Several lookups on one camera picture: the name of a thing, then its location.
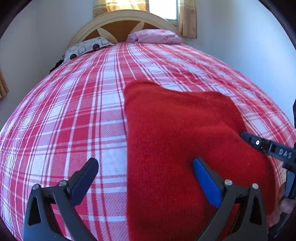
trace red knitted fabric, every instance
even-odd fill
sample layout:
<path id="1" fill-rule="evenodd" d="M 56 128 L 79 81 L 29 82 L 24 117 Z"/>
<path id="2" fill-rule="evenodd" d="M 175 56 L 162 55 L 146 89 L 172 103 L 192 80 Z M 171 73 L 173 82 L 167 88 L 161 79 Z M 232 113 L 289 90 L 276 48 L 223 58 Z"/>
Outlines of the red knitted fabric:
<path id="1" fill-rule="evenodd" d="M 272 165 L 240 138 L 246 128 L 229 97 L 149 81 L 130 83 L 124 97 L 131 241 L 193 241 L 203 230 L 215 208 L 193 174 L 196 157 L 237 185 L 258 183 L 267 214 L 273 211 Z"/>

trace red and white plaid blanket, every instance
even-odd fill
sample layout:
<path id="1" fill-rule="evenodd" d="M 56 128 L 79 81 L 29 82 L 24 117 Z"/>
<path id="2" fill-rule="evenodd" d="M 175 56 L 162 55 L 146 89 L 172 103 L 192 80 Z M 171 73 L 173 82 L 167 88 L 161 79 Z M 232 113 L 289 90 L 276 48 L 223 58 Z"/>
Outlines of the red and white plaid blanket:
<path id="1" fill-rule="evenodd" d="M 177 91 L 221 92 L 234 101 L 250 133 L 288 146 L 296 140 L 288 118 L 261 89 L 189 46 L 120 43 L 85 54 L 46 76 L 0 132 L 0 214 L 18 240 L 33 184 L 56 185 L 90 157 L 99 161 L 99 173 L 76 210 L 99 241 L 128 240 L 123 90 L 136 79 Z M 285 171 L 270 161 L 279 186 Z M 70 238 L 56 206 L 54 212 Z"/>

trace pillow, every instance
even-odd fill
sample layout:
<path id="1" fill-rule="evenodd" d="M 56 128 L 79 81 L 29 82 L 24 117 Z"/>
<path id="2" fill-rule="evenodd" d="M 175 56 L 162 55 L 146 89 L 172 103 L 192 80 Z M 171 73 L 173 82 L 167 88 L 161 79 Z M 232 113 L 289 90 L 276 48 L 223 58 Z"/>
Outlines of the pillow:
<path id="1" fill-rule="evenodd" d="M 97 37 L 93 39 L 89 39 L 86 41 L 83 41 L 79 44 L 75 44 L 71 47 L 69 47 L 66 52 L 63 54 L 64 57 L 64 63 L 70 61 L 71 59 L 74 59 L 78 56 L 81 56 L 85 53 L 99 50 L 100 48 L 106 47 L 106 46 L 114 46 L 113 43 L 110 43 L 107 39 L 103 37 Z"/>
<path id="2" fill-rule="evenodd" d="M 172 31 L 164 29 L 143 29 L 128 35 L 129 43 L 143 44 L 181 44 L 182 38 Z"/>

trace yellow curtain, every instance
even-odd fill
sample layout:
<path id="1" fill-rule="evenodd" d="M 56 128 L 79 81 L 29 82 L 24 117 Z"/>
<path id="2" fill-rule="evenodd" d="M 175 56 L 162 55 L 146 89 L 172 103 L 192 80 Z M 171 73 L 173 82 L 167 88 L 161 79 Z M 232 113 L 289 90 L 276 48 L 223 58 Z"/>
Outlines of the yellow curtain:
<path id="1" fill-rule="evenodd" d="M 122 9 L 136 9 L 149 12 L 149 0 L 94 0 L 94 18 L 106 13 Z"/>
<path id="2" fill-rule="evenodd" d="M 179 0 L 178 29 L 183 37 L 197 38 L 195 0 Z"/>
<path id="3" fill-rule="evenodd" d="M 6 85 L 6 82 L 4 80 L 4 77 L 3 77 L 3 74 L 2 74 L 2 71 L 1 71 L 1 67 L 0 67 L 0 100 L 6 96 L 6 94 L 8 93 L 8 88 L 7 88 L 7 85 Z"/>

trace metal screw head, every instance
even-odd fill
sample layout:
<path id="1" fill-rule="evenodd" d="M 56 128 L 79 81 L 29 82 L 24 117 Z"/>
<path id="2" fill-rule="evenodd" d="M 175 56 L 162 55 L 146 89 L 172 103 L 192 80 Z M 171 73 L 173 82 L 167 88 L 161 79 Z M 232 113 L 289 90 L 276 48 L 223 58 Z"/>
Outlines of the metal screw head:
<path id="1" fill-rule="evenodd" d="M 226 179 L 226 180 L 224 181 L 224 183 L 225 183 L 226 186 L 231 186 L 231 185 L 232 185 L 232 181 L 229 180 L 229 179 Z"/>
<path id="2" fill-rule="evenodd" d="M 258 188 L 259 188 L 259 185 L 258 185 L 257 183 L 253 183 L 253 184 L 252 184 L 252 187 L 253 187 L 254 189 L 258 189 Z"/>
<path id="3" fill-rule="evenodd" d="M 60 187 L 63 187 L 63 186 L 65 186 L 67 184 L 67 181 L 66 180 L 61 180 L 60 182 L 59 182 L 59 186 Z"/>
<path id="4" fill-rule="evenodd" d="M 38 188 L 39 188 L 39 184 L 34 184 L 33 187 L 32 187 L 33 190 L 36 190 Z"/>

